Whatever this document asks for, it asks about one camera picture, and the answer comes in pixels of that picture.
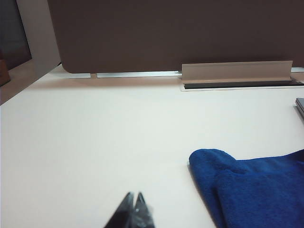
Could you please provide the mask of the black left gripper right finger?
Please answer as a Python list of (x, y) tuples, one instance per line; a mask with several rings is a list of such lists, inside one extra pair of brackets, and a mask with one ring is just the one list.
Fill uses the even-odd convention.
[(130, 228), (155, 228), (152, 214), (145, 202), (143, 194), (138, 193), (130, 219)]

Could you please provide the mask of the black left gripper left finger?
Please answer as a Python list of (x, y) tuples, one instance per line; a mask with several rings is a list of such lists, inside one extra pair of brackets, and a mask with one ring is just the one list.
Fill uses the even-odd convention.
[(133, 211), (133, 193), (128, 192), (104, 228), (128, 228)]

